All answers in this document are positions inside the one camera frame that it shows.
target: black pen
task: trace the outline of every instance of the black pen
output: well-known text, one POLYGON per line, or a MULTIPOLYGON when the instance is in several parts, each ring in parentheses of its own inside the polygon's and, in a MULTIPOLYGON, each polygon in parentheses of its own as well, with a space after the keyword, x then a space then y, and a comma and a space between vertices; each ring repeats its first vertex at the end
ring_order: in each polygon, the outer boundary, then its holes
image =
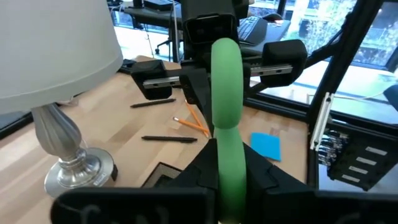
POLYGON ((152 105, 159 105, 159 104, 163 104, 163 103, 172 103, 174 102, 175 99, 166 99, 166 100, 156 100, 156 101, 150 101, 147 103, 138 103, 135 105, 131 105, 131 108, 140 108, 140 107, 144 107, 144 106, 152 106, 152 105))
POLYGON ((198 140, 197 138, 169 137, 169 136, 143 136, 141 138, 143 140, 150 140, 150 141, 178 141, 181 143, 193 143, 198 140))

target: white lampshade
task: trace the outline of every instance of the white lampshade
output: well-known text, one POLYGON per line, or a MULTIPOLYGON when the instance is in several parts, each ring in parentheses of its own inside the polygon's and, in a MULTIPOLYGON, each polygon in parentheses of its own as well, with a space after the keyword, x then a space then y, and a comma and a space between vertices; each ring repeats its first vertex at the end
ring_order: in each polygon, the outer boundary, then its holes
POLYGON ((67 100, 122 62, 106 1, 1 1, 0 114, 67 100))

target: sticky note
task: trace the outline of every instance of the sticky note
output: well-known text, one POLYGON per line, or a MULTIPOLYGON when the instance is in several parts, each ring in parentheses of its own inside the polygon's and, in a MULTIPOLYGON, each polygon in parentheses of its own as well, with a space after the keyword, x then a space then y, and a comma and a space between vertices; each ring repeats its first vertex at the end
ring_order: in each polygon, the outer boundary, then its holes
POLYGON ((282 160, 280 154, 280 141, 276 136, 265 133, 252 133, 251 148, 264 157, 276 161, 282 160))

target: wooden desk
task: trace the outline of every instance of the wooden desk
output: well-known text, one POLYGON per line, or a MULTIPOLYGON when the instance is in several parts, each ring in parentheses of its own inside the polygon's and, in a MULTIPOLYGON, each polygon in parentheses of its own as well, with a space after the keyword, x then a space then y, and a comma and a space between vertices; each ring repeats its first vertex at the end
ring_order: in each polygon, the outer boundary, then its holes
MULTIPOLYGON (((166 67, 176 69, 179 65, 167 62, 166 67)), ((140 187, 159 162, 184 169, 207 142, 201 132, 172 121, 173 116, 194 121, 185 106, 182 90, 174 90, 173 97, 177 99, 175 103, 130 109, 130 105, 146 100, 131 77, 116 74, 103 85, 80 95, 78 106, 63 110, 80 127, 89 146, 101 147, 112 154, 119 168, 116 186, 140 187), (144 135, 194 136, 198 142, 145 142, 141 140, 144 135)), ((282 162, 276 165, 305 181, 305 123, 245 108, 239 128, 246 143, 252 132, 279 136, 282 162)), ((44 192, 43 182, 56 160, 40 148, 33 124, 0 142, 0 223, 50 223, 52 199, 44 192)))

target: silver lamp base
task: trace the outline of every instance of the silver lamp base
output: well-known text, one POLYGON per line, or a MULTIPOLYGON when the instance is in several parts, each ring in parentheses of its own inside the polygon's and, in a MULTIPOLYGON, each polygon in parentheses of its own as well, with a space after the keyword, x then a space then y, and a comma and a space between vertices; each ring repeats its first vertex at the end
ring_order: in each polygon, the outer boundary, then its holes
POLYGON ((32 109, 36 136, 42 148, 58 156, 50 169, 44 189, 52 197, 77 187, 110 187, 118 169, 112 156, 98 148, 80 147, 81 134, 77 125, 56 104, 32 109))

